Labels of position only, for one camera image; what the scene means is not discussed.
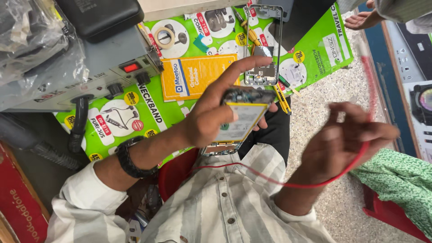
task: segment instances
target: speckled floor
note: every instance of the speckled floor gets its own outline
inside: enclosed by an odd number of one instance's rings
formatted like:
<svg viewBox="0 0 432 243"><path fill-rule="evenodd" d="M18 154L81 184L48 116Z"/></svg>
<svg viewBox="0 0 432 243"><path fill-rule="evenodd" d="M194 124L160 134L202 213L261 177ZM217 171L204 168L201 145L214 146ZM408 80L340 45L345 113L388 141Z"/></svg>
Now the speckled floor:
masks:
<svg viewBox="0 0 432 243"><path fill-rule="evenodd" d="M360 32L346 30L346 34L350 43L360 38ZM358 57L356 49L353 49L353 54ZM302 151L309 139L325 123L328 116L328 103L351 101L364 108L368 107L367 80L363 77L361 62L356 58L349 67L351 69L338 70L307 89L301 90L302 98L296 96L291 98L293 114L290 124L288 177L300 165ZM375 120L385 122L384 111L379 102L375 110ZM351 175L344 175L327 186L315 208L318 219L339 243L422 242L388 224L366 216L362 211L363 206L363 190L360 181Z"/></svg>

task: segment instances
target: red stool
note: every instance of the red stool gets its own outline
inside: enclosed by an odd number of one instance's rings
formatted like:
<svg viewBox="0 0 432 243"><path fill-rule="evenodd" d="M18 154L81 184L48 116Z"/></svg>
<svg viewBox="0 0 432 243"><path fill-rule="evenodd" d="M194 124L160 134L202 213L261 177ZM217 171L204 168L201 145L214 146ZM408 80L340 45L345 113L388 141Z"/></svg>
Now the red stool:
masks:
<svg viewBox="0 0 432 243"><path fill-rule="evenodd" d="M363 212L378 220L383 221L401 231L408 233L424 242L432 243L425 234L417 228L415 224L406 217L405 212L401 207L392 201L381 201L378 199L378 194L372 189L363 185L364 199L366 207Z"/></svg>
<svg viewBox="0 0 432 243"><path fill-rule="evenodd" d="M200 149L192 148L184 154L168 161L159 169L159 194L163 201L167 201L187 178Z"/></svg>

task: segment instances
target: black watch strap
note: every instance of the black watch strap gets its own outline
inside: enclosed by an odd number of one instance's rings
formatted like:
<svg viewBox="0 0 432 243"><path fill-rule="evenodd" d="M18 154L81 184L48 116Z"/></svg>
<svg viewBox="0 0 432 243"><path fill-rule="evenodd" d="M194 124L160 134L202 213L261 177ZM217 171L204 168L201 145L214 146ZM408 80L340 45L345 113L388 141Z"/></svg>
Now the black watch strap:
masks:
<svg viewBox="0 0 432 243"><path fill-rule="evenodd" d="M118 145L116 149L116 154L120 162L121 168L133 178L147 177L154 174L158 170L157 166L151 168L150 170L140 169L135 166L135 164L130 158L129 147L143 140L144 138L144 136L133 137Z"/></svg>

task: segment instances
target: black knob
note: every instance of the black knob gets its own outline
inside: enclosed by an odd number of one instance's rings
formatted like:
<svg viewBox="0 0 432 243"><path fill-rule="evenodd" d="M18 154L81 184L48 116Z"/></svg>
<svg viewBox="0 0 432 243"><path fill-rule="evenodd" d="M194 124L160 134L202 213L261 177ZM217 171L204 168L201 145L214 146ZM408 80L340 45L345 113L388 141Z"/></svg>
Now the black knob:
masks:
<svg viewBox="0 0 432 243"><path fill-rule="evenodd" d="M116 97L123 94L123 88L121 87L121 83L110 84L107 86L107 89L112 97Z"/></svg>
<svg viewBox="0 0 432 243"><path fill-rule="evenodd" d="M139 85L143 85L143 84L147 85L151 81L149 74L147 72L137 74L135 75L135 78L137 79Z"/></svg>

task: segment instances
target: screwdriver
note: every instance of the screwdriver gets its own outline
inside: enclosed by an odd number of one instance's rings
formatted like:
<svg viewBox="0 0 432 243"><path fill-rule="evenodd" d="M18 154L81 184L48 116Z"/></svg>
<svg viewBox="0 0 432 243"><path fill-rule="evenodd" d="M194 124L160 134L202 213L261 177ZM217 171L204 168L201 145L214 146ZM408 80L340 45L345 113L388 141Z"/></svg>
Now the screwdriver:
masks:
<svg viewBox="0 0 432 243"><path fill-rule="evenodd" d="M248 21L244 20L242 18L242 16L240 15L239 12L237 12L237 10L235 10L234 7L231 7L232 10L234 11L235 16L237 17L237 19L240 22L240 26L243 27L246 31L249 32L249 39L256 45L256 46L260 46L261 43L258 41L258 36L255 33L255 31L251 28L248 27Z"/></svg>

